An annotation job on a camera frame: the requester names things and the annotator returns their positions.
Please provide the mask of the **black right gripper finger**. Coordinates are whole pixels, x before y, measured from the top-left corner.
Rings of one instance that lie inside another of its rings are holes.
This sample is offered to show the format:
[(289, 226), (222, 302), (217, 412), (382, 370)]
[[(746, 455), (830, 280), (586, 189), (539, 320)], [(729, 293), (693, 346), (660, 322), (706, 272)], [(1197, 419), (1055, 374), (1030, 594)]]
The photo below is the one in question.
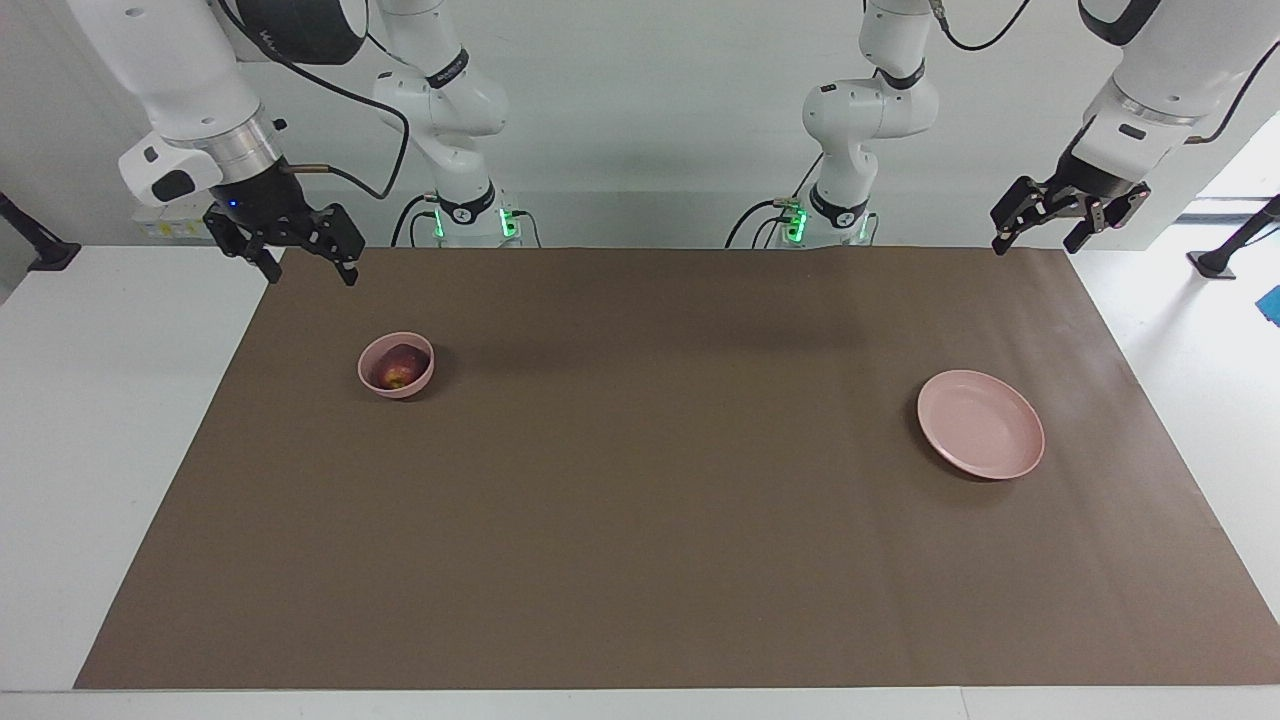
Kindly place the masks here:
[(364, 236), (346, 208), (338, 202), (312, 210), (303, 222), (301, 247), (329, 261), (347, 287), (358, 281)]
[(269, 284), (279, 282), (282, 268), (261, 240), (246, 234), (227, 215), (206, 215), (205, 227), (224, 256), (243, 259), (255, 266)]

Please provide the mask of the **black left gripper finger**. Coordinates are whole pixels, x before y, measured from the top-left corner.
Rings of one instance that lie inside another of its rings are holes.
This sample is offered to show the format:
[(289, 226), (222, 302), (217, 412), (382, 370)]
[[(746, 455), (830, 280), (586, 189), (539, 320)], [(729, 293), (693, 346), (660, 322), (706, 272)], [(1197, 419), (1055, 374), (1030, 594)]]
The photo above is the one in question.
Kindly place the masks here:
[(1046, 210), (1048, 186), (1021, 176), (989, 210), (995, 225), (991, 242), (997, 256), (1004, 256), (1028, 229), (1053, 219), (1052, 209)]
[(1149, 195), (1148, 184), (1137, 184), (1128, 193), (1110, 200), (1082, 195), (1075, 201), (1082, 211), (1082, 219), (1064, 238), (1065, 251), (1079, 252), (1096, 234), (1123, 228)]

